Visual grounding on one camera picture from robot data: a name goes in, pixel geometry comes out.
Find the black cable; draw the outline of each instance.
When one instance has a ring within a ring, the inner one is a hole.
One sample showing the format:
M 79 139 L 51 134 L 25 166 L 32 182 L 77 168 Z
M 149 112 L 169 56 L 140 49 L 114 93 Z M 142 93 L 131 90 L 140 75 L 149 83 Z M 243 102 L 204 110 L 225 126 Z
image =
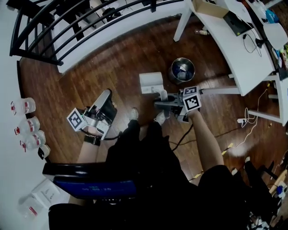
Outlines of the black cable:
M 180 145 L 180 143 L 183 141 L 183 139 L 185 138 L 185 136 L 191 131 L 191 129 L 193 128 L 193 124 L 190 126 L 190 128 L 188 129 L 188 131 L 183 135 L 183 137 L 180 139 L 180 141 L 178 142 L 178 144 L 176 145 L 176 147 L 172 150 L 175 151 L 178 146 Z
M 249 51 L 249 50 L 247 49 L 246 45 L 245 45 L 245 39 L 246 39 L 247 36 L 249 36 L 249 38 L 251 39 L 251 41 L 253 42 L 253 44 L 254 44 L 254 46 L 255 46 L 255 48 L 254 48 L 252 51 Z M 243 35 L 243 44 L 244 44 L 244 47 L 245 47 L 245 49 L 247 50 L 248 53 L 253 53 L 255 50 L 257 50 L 259 56 L 262 57 L 262 53 L 261 53 L 260 48 L 259 48 L 259 50 L 257 49 L 258 46 L 255 44 L 255 42 L 253 41 L 252 37 L 251 37 L 249 34 L 244 34 L 244 35 Z
M 121 135 L 122 135 L 122 131 L 120 131 L 119 132 L 119 134 L 118 134 L 118 136 L 116 136 L 116 137 L 107 137 L 107 138 L 105 138 L 104 140 L 105 141 L 112 141 L 112 140 L 115 140 L 115 139 L 118 139 Z
M 238 129 L 241 129 L 241 128 L 232 129 L 232 130 L 230 130 L 230 131 L 228 131 L 228 132 L 225 132 L 225 133 L 219 134 L 218 136 L 215 136 L 215 138 L 221 137 L 221 136 L 223 136 L 223 135 L 226 135 L 226 134 L 228 134 L 228 133 L 230 133 L 230 132 L 233 132 L 233 131 L 235 131 L 235 130 L 238 130 Z M 188 141 L 188 142 L 179 144 L 179 146 L 183 146 L 183 145 L 186 145 L 186 144 L 188 144 L 188 143 L 190 143 L 190 142 L 195 142 L 195 141 L 196 141 L 196 140 L 190 140 L 190 141 Z

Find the white tabletop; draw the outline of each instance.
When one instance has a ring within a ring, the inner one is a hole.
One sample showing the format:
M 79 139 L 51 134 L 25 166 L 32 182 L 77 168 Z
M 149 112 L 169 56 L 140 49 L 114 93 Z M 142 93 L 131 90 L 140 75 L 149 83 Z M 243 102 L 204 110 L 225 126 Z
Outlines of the white tabletop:
M 261 48 L 262 57 L 259 56 L 256 50 L 253 53 L 247 52 L 243 43 L 243 35 L 236 36 L 224 19 L 197 13 L 192 1 L 187 0 L 186 2 L 219 46 L 234 75 L 236 85 L 242 96 L 250 92 L 274 71 L 274 66 L 264 46 Z M 256 31 L 252 30 L 255 35 L 251 30 L 246 33 L 252 39 L 255 39 L 255 36 L 259 38 Z M 250 48 L 249 50 L 253 50 L 251 49 L 251 39 L 247 38 L 245 44 L 248 49 Z

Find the wooden floor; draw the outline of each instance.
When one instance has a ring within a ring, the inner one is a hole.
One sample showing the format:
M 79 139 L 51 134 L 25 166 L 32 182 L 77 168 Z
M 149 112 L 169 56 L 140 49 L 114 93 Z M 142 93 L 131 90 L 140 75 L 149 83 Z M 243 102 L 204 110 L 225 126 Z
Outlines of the wooden floor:
M 141 95 L 139 73 L 162 72 L 164 88 L 169 93 L 192 85 L 201 88 L 235 85 L 234 80 L 228 78 L 229 67 L 212 37 L 194 34 L 194 30 L 203 25 L 191 18 L 176 43 L 173 36 L 178 22 L 179 18 L 166 18 L 125 34 L 93 52 L 64 76 L 58 73 L 56 66 L 26 58 L 21 60 L 22 87 L 25 95 L 36 101 L 35 115 L 46 134 L 52 162 L 76 162 L 84 136 L 73 131 L 66 117 L 74 107 L 90 106 L 104 89 L 113 91 L 113 101 L 118 107 L 113 123 L 115 134 L 127 127 L 132 107 L 138 108 L 142 125 L 156 116 L 158 112 L 154 110 L 152 101 L 157 95 Z M 179 87 L 166 77 L 167 69 L 178 57 L 190 59 L 196 69 L 195 78 Z M 244 117 L 245 107 L 257 109 L 258 97 L 265 88 L 266 84 L 259 85 L 245 97 L 202 96 L 201 113 L 222 150 L 230 143 L 241 143 L 250 132 L 252 125 L 241 128 L 236 120 Z M 278 104 L 265 94 L 260 100 L 259 111 L 278 115 Z M 163 134 L 169 135 L 171 142 L 178 142 L 188 129 L 188 124 L 180 124 L 172 117 L 164 123 Z M 194 131 L 183 142 L 189 140 L 195 140 Z M 98 161 L 105 160 L 107 149 L 112 144 L 103 142 Z M 285 127 L 260 118 L 247 141 L 237 150 L 230 149 L 224 159 L 229 169 L 244 164 L 244 157 L 234 155 L 251 156 L 256 167 L 269 166 L 272 160 L 280 163 L 287 149 Z M 201 171 L 196 142 L 179 146 L 175 154 L 188 179 Z

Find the wire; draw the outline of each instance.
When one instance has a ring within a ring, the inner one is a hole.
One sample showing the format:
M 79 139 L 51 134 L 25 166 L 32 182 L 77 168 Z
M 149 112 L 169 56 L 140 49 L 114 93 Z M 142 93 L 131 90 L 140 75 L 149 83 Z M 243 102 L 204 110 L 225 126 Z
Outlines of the wire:
M 190 126 L 190 128 L 188 129 L 188 131 L 183 135 L 183 137 L 180 139 L 180 141 L 178 142 L 178 144 L 176 145 L 176 147 L 174 149 L 172 149 L 172 151 L 175 151 L 178 146 L 180 145 L 180 143 L 183 141 L 183 139 L 185 138 L 185 136 L 191 131 L 191 129 L 193 128 L 193 124 Z
M 112 140 L 118 139 L 121 135 L 122 135 L 122 131 L 119 132 L 118 136 L 116 136 L 116 137 L 107 137 L 104 140 L 105 141 L 112 141 Z
M 246 45 L 245 45 L 245 39 L 246 39 L 247 36 L 249 36 L 249 38 L 251 39 L 251 41 L 253 42 L 253 44 L 254 44 L 254 46 L 255 46 L 255 48 L 254 48 L 252 51 L 249 51 L 249 50 L 247 49 Z M 253 53 L 255 50 L 257 50 L 259 56 L 262 57 L 262 53 L 261 53 L 260 48 L 255 44 L 255 42 L 253 41 L 252 37 L 251 37 L 249 34 L 244 34 L 244 35 L 243 35 L 243 44 L 244 44 L 244 47 L 245 47 L 245 49 L 247 50 L 248 53 Z
M 240 128 L 235 128 L 235 129 L 232 129 L 232 130 L 230 130 L 230 131 L 228 131 L 228 132 L 219 134 L 218 136 L 215 136 L 215 138 L 221 137 L 221 136 L 223 136 L 223 135 L 226 135 L 226 134 L 228 134 L 228 133 L 230 133 L 230 132 L 233 132 L 233 131 L 235 131 L 235 130 L 238 130 L 238 129 L 240 129 Z M 196 140 L 190 140 L 190 141 L 188 141 L 188 142 L 179 144 L 179 146 L 183 146 L 183 145 L 186 145 L 186 144 L 188 144 L 188 143 L 195 142 L 195 141 L 196 141 Z
M 258 98 L 258 105 L 257 105 L 257 112 L 259 111 L 259 101 L 260 98 L 266 93 L 268 89 L 265 89 L 265 91 L 261 94 L 261 96 Z M 257 126 L 257 122 L 258 122 L 258 116 L 256 117 L 256 124 L 252 127 L 250 133 L 247 134 L 247 136 L 245 137 L 244 141 L 242 141 L 240 144 L 238 144 L 236 147 L 231 147 L 231 148 L 235 148 L 237 149 L 240 145 L 244 144 L 244 142 L 246 141 L 247 137 L 252 133 L 253 129 Z
M 245 120 L 246 120 L 246 123 L 244 123 L 244 124 L 242 123 L 241 127 L 244 128 L 248 123 L 249 124 L 254 124 L 256 122 L 255 118 L 256 118 L 256 116 L 254 116 L 253 118 L 251 118 L 249 116 L 248 108 L 246 107 L 245 108 Z
M 288 149 L 284 152 L 284 155 L 283 155 L 283 157 L 282 157 L 282 159 L 281 159 L 281 163 L 279 163 L 278 165 L 276 165 L 276 168 L 275 168 L 275 170 L 274 170 L 274 174 L 275 174 L 275 172 L 276 172 L 276 169 L 280 166 L 280 165 L 282 165 L 282 163 L 283 163 L 283 160 L 284 160 L 284 158 L 285 158 L 285 155 L 286 155 L 286 153 L 288 152 Z

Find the white desk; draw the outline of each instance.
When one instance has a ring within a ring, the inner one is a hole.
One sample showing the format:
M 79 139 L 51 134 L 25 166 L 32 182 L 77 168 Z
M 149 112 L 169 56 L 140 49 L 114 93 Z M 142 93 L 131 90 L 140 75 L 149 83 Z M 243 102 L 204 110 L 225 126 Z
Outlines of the white desk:
M 251 115 L 279 122 L 284 126 L 288 121 L 288 78 L 284 79 L 283 81 L 280 81 L 278 74 L 275 76 L 268 76 L 265 78 L 265 81 L 270 80 L 275 81 L 278 95 L 269 95 L 269 98 L 278 99 L 279 116 L 257 112 L 254 110 L 249 110 L 248 113 Z
M 261 49 L 262 57 L 259 56 L 256 50 L 253 53 L 247 52 L 243 44 L 243 36 L 236 36 L 224 19 L 197 13 L 191 0 L 184 1 L 187 7 L 184 8 L 182 13 L 174 41 L 179 41 L 191 13 L 194 13 L 219 46 L 232 72 L 230 78 L 234 77 L 237 85 L 234 87 L 203 89 L 204 94 L 241 94 L 244 96 L 275 70 L 265 45 Z M 247 33 L 255 38 L 253 32 L 248 31 Z
M 259 21 L 264 25 L 265 23 L 262 20 L 262 15 L 259 12 L 258 8 L 255 5 L 253 5 L 251 2 L 249 2 L 249 0 L 246 0 L 246 2 L 250 6 L 250 8 L 254 11 L 254 13 L 258 17 Z

